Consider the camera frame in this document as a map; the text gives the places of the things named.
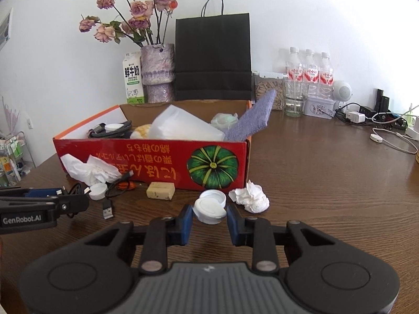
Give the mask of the purple ceramic vase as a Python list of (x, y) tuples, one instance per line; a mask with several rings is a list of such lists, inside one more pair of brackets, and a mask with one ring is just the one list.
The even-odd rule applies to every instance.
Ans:
[(175, 99), (175, 46), (149, 45), (141, 49), (141, 78), (150, 104)]

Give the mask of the green white milk carton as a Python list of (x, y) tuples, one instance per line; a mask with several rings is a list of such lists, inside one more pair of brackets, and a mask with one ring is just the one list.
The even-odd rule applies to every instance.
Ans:
[(122, 65), (127, 103), (144, 104), (145, 96), (141, 81), (141, 53), (126, 53)]

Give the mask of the black paper bag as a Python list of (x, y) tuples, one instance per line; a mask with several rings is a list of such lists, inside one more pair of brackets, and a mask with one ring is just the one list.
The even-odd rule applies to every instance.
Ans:
[(175, 99), (252, 98), (249, 14), (206, 16), (175, 24)]

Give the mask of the white charger plug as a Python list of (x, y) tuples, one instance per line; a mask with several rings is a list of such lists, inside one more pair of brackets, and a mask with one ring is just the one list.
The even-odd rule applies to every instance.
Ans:
[(359, 111), (349, 111), (346, 113), (346, 119), (348, 119), (351, 123), (360, 124), (366, 121), (366, 116)]

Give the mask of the purple towel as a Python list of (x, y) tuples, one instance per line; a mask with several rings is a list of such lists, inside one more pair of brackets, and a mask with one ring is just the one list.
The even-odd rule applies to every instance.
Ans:
[(276, 90), (270, 89), (250, 109), (248, 109), (238, 122), (225, 133), (226, 142), (243, 142), (248, 137), (265, 129), (273, 108)]

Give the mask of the red pumpkin cardboard box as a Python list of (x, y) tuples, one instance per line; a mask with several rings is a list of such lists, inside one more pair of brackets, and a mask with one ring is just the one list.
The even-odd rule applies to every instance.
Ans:
[(152, 123), (168, 107), (160, 104), (112, 106), (53, 138), (58, 156), (70, 154), (85, 162), (89, 156), (133, 171), (138, 182), (172, 182), (178, 189), (229, 191), (246, 185), (251, 138), (243, 142), (89, 138), (101, 123)]

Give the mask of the dried pink roses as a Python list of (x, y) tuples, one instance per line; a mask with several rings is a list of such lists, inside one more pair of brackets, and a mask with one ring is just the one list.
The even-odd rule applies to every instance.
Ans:
[(96, 0), (100, 10), (112, 10), (117, 17), (105, 22), (98, 16), (82, 16), (78, 25), (80, 33), (93, 31), (100, 43), (114, 41), (119, 44), (122, 38), (130, 39), (143, 48), (163, 45), (169, 20), (178, 7), (177, 0)]

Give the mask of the yellow white plush toy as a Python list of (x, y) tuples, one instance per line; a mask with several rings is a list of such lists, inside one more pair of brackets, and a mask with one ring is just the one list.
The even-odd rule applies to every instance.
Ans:
[(151, 128), (151, 124), (145, 124), (145, 125), (136, 127), (132, 131), (130, 138), (131, 139), (147, 139), (150, 128)]

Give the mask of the water bottle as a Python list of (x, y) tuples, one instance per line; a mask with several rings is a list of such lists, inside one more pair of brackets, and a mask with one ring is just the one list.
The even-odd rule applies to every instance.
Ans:
[(305, 51), (304, 82), (308, 96), (317, 96), (319, 84), (319, 67), (315, 62), (315, 53), (311, 49)]
[(321, 54), (321, 66), (319, 71), (319, 95), (322, 98), (329, 98), (332, 95), (332, 84), (334, 82), (334, 69), (330, 56), (326, 52)]
[(290, 47), (287, 75), (290, 81), (302, 82), (304, 69), (299, 57), (299, 48)]

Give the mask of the small white bottle cap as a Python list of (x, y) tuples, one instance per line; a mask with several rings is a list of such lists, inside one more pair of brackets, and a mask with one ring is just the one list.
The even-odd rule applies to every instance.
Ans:
[(105, 198), (107, 190), (108, 186), (106, 183), (97, 183), (90, 186), (90, 192), (88, 195), (93, 201), (100, 201)]

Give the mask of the water bottle right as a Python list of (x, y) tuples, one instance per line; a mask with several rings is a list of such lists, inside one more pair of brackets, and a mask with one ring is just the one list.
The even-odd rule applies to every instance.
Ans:
[(334, 82), (334, 69), (330, 56), (326, 52), (321, 54), (321, 66), (319, 71), (319, 95), (322, 98), (329, 98), (332, 95), (332, 84)]

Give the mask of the white tin box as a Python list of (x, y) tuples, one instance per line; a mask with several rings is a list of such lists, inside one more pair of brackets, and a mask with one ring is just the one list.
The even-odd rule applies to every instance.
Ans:
[(332, 119), (334, 117), (334, 101), (321, 97), (309, 96), (305, 101), (303, 114), (316, 118)]

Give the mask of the crumpled white tissue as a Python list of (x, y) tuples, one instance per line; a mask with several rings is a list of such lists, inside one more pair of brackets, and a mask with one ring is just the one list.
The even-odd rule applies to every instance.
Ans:
[(246, 182), (245, 188), (231, 190), (229, 198), (236, 205), (243, 206), (245, 211), (253, 214), (262, 213), (270, 206), (269, 198), (263, 192), (262, 187), (251, 180)]
[(70, 154), (63, 155), (60, 160), (71, 178), (88, 186), (112, 183), (122, 177), (115, 166), (92, 155), (88, 157), (86, 162), (82, 162)]

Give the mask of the yellow soap bar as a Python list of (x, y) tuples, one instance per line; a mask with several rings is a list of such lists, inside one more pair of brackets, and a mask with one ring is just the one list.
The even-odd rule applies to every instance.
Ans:
[(171, 182), (151, 182), (146, 190), (150, 199), (171, 201), (175, 193), (175, 184)]

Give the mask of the white plastic jar lid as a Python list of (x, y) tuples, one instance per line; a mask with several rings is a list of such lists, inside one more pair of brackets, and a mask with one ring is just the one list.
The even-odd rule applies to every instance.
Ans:
[(192, 209), (197, 219), (208, 225), (221, 223), (227, 215), (222, 205), (212, 198), (197, 199)]

